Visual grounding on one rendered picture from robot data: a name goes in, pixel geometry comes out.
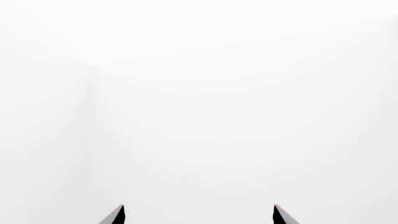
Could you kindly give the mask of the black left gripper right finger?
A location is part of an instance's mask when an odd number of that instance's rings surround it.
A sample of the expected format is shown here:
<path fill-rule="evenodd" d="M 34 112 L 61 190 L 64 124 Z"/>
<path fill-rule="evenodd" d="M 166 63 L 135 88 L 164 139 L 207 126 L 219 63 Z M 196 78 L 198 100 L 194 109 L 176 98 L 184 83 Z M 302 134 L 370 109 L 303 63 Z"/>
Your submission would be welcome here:
<path fill-rule="evenodd" d="M 274 205 L 272 219 L 274 224 L 300 224 L 279 205 Z"/>

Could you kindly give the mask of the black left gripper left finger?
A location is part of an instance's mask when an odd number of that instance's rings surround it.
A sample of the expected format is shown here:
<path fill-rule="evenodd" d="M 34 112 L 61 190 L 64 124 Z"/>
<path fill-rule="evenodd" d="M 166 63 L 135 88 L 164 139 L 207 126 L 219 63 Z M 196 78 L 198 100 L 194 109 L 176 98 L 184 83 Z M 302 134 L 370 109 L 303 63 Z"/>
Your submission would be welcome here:
<path fill-rule="evenodd" d="M 124 224 L 125 219 L 124 205 L 119 205 L 98 224 Z"/>

